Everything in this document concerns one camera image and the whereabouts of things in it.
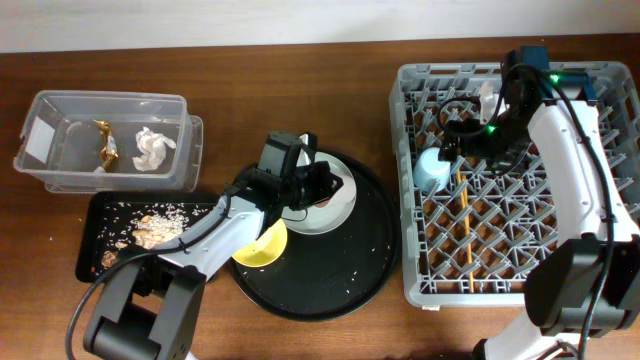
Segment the blue cup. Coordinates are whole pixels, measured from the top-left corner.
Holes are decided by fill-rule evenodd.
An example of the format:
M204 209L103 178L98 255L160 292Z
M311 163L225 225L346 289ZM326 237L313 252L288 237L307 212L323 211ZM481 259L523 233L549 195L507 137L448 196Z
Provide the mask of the blue cup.
M440 149L432 147L424 150L413 168L413 181L416 188L430 193L446 188L451 173L451 163L441 160Z

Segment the gold candy wrapper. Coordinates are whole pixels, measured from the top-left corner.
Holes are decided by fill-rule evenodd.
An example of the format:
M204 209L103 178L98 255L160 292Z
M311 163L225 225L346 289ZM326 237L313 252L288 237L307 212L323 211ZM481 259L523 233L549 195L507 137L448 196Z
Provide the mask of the gold candy wrapper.
M94 120L103 140L103 148L100 151L101 164L96 168L95 173L106 173L118 159L118 148L115 135L107 121Z

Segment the white plate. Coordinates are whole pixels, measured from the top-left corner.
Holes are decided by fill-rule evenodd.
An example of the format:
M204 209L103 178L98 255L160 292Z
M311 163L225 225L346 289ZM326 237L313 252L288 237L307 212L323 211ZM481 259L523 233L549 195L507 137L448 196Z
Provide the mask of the white plate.
M303 235L320 235L336 229L347 220L356 203L355 177L347 165L323 152L318 152L315 160L327 161L331 173L341 178L343 186L321 207L312 206L301 211L292 211L287 207L283 209L282 219L287 229Z

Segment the food scraps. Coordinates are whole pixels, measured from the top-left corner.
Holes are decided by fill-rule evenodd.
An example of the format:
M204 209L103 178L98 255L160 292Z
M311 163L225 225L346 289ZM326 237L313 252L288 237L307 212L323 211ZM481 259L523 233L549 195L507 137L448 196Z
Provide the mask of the food scraps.
M144 215L134 219L119 233L109 233L101 265L104 268L111 267L116 262L119 251L129 245L152 250L156 245L172 240L187 229L188 220L188 217L181 214Z

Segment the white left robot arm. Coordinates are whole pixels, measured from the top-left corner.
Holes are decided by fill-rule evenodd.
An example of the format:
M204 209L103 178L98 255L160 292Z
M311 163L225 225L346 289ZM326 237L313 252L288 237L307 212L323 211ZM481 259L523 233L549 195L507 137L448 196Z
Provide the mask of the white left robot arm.
M259 161L239 171L206 216L151 250L126 252L94 280L70 319L67 358L74 356L74 330L95 291L101 295L83 336L85 351L102 359L189 358L210 278L284 209L306 210L354 189L316 152L312 133L270 132Z

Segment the yellow bowl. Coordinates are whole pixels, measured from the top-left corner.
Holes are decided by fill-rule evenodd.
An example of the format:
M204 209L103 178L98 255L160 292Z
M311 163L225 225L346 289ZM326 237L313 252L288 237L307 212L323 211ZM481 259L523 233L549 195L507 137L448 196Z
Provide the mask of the yellow bowl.
M264 267L276 261L284 253L287 241L287 227L280 219L255 242L238 250L232 259L246 267Z

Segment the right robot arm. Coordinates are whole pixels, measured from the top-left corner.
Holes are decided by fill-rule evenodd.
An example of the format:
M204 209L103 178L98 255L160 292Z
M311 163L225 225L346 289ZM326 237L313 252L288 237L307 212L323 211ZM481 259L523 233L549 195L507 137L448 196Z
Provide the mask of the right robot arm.
M524 285L525 307L476 359L584 358L587 342L639 315L639 227L617 190L599 132L597 96L584 71L551 67L542 46L509 52L496 102L481 118L438 119L443 161L476 157L497 175L534 146L555 208L558 240Z

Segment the white tissue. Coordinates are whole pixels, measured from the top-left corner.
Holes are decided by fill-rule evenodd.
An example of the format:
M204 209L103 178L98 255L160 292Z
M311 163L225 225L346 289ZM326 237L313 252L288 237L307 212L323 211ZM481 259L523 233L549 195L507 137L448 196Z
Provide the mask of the white tissue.
M133 157L134 167L142 172L155 171L164 162L167 149L176 149L176 142L169 137L155 133L147 127L143 127L135 135L136 146L141 152L138 157Z

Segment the wooden chopstick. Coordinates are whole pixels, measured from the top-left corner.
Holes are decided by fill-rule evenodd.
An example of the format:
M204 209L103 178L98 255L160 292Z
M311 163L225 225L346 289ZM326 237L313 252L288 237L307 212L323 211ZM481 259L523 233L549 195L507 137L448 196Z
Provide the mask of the wooden chopstick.
M471 234L471 227L470 227L470 218L469 215L466 215L464 218L464 233L466 236ZM473 264L473 254L472 254L472 247L471 244L468 243L466 245L466 253L467 253L467 263L469 265ZM473 272L470 272L468 274L468 278L469 278L469 289L471 293L475 292L475 280L474 280L474 274Z
M468 206L468 190L466 185L466 177L461 174L460 170L456 171L456 179L459 185L462 186L462 191L460 192L460 203L461 208L466 209Z

